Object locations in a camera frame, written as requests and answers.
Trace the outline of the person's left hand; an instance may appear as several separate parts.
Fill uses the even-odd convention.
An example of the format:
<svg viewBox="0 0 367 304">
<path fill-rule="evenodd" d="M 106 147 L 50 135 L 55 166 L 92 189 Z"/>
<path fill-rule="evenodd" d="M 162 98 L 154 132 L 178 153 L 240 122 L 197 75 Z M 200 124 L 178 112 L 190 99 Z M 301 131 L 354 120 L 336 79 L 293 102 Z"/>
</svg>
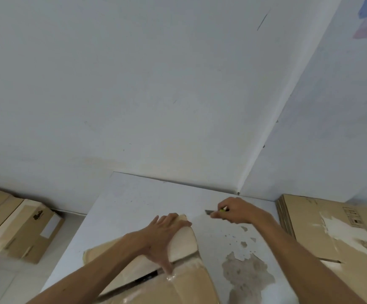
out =
<svg viewBox="0 0 367 304">
<path fill-rule="evenodd" d="M 170 213 L 162 216 L 158 220 L 158 228 L 150 229 L 149 225 L 145 228 L 130 233 L 128 239 L 139 248 L 141 255 L 145 255 L 150 261 L 155 263 L 155 251 L 167 250 L 168 245 L 176 233 L 186 227 L 191 227 L 192 223 L 188 220 L 178 219 L 177 213 Z"/>
</svg>

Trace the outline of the person's right hand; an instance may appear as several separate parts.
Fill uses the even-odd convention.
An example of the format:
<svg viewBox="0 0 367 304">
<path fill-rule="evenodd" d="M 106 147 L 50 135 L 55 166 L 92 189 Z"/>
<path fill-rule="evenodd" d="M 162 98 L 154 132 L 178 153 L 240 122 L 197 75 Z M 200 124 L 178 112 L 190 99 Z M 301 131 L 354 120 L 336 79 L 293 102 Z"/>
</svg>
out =
<svg viewBox="0 0 367 304">
<path fill-rule="evenodd" d="M 229 209 L 232 220 L 231 223 L 247 223 L 256 225 L 264 219 L 270 217 L 270 214 L 263 209 L 248 203 L 239 197 L 229 197 L 218 204 L 218 210 L 222 208 Z"/>
</svg>

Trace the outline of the taped brown cardboard box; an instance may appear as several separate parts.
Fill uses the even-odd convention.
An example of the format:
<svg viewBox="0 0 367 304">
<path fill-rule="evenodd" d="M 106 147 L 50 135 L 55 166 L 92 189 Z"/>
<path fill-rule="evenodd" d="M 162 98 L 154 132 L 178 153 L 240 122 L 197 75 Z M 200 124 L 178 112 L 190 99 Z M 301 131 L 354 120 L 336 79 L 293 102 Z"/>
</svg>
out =
<svg viewBox="0 0 367 304">
<path fill-rule="evenodd" d="M 171 276 L 146 256 L 138 256 L 100 293 L 95 304 L 219 304 L 191 227 L 168 245 Z"/>
</svg>

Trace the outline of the person's left forearm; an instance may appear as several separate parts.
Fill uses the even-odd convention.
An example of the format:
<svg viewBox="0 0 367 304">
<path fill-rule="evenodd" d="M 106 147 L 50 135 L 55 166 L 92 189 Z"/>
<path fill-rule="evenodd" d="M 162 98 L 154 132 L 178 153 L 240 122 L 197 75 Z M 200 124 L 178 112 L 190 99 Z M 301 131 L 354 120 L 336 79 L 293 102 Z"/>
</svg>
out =
<svg viewBox="0 0 367 304">
<path fill-rule="evenodd" d="M 72 272 L 26 304 L 92 304 L 106 286 L 148 248 L 142 230 L 129 233 L 92 262 Z"/>
</svg>

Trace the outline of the person's right forearm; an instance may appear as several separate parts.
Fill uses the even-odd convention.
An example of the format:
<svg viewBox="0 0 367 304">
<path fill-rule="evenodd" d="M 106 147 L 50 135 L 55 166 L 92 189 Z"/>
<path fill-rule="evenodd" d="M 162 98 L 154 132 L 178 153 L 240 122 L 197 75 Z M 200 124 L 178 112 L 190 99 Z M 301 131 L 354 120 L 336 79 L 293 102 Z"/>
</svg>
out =
<svg viewBox="0 0 367 304">
<path fill-rule="evenodd" d="M 367 304 L 290 237 L 271 214 L 255 208 L 249 220 L 271 249 L 300 304 Z"/>
</svg>

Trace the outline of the stack of flattened cardboard boxes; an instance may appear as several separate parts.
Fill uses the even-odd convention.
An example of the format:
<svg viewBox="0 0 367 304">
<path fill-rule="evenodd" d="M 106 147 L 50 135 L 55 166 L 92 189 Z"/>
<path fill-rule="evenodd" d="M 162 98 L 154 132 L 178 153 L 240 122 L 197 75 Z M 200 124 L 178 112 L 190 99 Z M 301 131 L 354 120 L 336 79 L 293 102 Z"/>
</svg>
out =
<svg viewBox="0 0 367 304">
<path fill-rule="evenodd" d="M 280 225 L 367 302 L 367 206 L 283 194 Z"/>
</svg>

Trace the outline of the cardboard box with white label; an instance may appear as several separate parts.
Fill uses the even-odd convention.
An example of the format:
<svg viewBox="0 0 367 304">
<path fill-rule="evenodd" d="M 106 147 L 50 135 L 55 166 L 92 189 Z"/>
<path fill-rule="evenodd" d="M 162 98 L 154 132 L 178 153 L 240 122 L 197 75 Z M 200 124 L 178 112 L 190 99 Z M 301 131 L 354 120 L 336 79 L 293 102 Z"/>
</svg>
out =
<svg viewBox="0 0 367 304">
<path fill-rule="evenodd" d="M 43 203 L 24 199 L 0 225 L 0 255 L 38 264 L 63 223 Z"/>
</svg>

